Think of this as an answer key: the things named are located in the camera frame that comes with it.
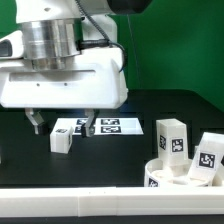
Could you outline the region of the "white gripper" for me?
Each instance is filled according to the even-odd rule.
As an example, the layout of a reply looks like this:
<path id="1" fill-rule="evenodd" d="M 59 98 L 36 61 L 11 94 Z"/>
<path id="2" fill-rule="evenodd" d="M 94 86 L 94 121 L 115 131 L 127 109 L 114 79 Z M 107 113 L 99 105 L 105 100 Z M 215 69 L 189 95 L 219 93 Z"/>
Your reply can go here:
<path id="1" fill-rule="evenodd" d="M 26 108 L 36 135 L 46 135 L 48 127 L 33 108 L 86 109 L 81 136 L 87 138 L 95 133 L 97 109 L 118 108 L 127 99 L 123 54 L 117 47 L 86 49 L 68 57 L 65 69 L 41 72 L 23 53 L 20 31 L 0 39 L 0 105 Z"/>

